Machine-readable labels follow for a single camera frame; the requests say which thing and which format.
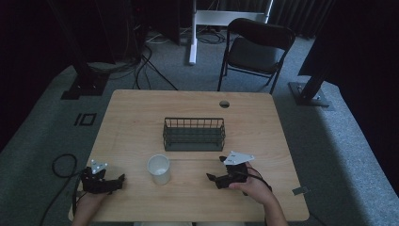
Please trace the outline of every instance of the white plastic cup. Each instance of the white plastic cup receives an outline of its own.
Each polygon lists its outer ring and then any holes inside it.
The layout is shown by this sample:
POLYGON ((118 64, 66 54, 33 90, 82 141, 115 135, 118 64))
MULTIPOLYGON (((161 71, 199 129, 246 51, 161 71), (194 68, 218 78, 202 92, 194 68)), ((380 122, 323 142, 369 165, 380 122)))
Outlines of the white plastic cup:
POLYGON ((160 186, 170 180, 169 166, 169 159, 162 154, 152 156, 147 163, 147 169, 152 175, 152 180, 160 186))

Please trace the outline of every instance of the wooden table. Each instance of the wooden table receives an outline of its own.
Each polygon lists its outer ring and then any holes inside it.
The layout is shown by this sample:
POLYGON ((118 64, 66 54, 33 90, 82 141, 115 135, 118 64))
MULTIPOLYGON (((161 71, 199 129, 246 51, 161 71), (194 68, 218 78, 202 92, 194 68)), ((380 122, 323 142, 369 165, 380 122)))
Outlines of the wooden table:
POLYGON ((240 191, 217 189, 206 173, 225 175, 218 160, 230 151, 250 153, 273 187, 287 220, 309 217, 273 98, 267 93, 116 90, 88 160, 106 162, 105 178, 126 180, 108 197, 96 221, 263 221, 263 207, 240 191), (220 101, 228 101, 223 108, 220 101), (165 117, 223 118, 223 152, 166 152, 165 117), (156 185, 148 159, 170 159, 171 179, 156 185))

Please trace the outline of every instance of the black wire basket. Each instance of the black wire basket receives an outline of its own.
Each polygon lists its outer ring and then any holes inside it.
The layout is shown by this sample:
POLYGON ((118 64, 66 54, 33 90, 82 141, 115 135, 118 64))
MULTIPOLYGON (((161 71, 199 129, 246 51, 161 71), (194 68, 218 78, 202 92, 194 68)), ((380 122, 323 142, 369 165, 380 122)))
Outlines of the black wire basket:
POLYGON ((165 151, 221 152, 225 136, 222 118, 165 118, 165 151))

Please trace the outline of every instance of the table leg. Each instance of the table leg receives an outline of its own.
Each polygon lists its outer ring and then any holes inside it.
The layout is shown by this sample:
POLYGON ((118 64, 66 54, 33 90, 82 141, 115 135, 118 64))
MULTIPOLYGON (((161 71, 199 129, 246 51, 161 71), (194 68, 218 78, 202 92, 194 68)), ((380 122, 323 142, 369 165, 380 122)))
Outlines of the table leg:
POLYGON ((196 58, 197 58, 197 20, 196 20, 196 15, 197 15, 197 0, 193 0, 193 23, 192 23, 192 35, 191 35, 191 49, 190 49, 190 60, 189 63, 190 65, 195 65, 196 64, 196 58))

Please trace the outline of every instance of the hand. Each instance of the hand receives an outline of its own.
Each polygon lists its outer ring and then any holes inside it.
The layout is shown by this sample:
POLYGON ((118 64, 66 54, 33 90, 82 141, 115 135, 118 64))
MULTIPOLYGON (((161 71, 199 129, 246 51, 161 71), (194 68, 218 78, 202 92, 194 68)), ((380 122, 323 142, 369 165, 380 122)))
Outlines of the hand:
MULTIPOLYGON (((247 162, 248 173, 258 176, 258 172, 252 169, 252 166, 247 162)), ((273 202, 274 195, 270 189, 262 182, 256 178, 247 177, 245 183, 231 183, 229 185, 231 189, 241 190, 249 195, 252 199, 260 204, 268 204, 273 202)))
MULTIPOLYGON (((252 169, 252 166, 247 162, 248 173, 258 176, 258 172, 252 169)), ((279 201, 274 196, 267 185, 256 178, 247 177, 245 183, 231 183, 231 189, 241 190, 249 195, 256 202, 263 205, 264 218, 268 226, 287 226, 287 220, 282 212, 279 201)))
POLYGON ((77 203, 76 213, 73 217, 72 226, 86 226, 100 209, 101 204, 108 193, 92 194, 86 193, 77 203))

